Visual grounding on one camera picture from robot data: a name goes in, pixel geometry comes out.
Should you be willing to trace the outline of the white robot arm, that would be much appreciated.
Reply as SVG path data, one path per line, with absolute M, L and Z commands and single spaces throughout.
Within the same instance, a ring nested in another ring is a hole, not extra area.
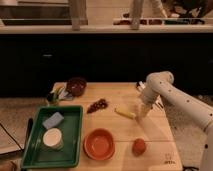
M 169 71 L 151 73 L 145 83 L 137 82 L 136 88 L 142 101 L 138 117 L 145 117 L 159 96 L 179 107 L 207 135 L 199 170 L 213 171 L 213 107 L 177 89 L 173 83 L 174 76 Z

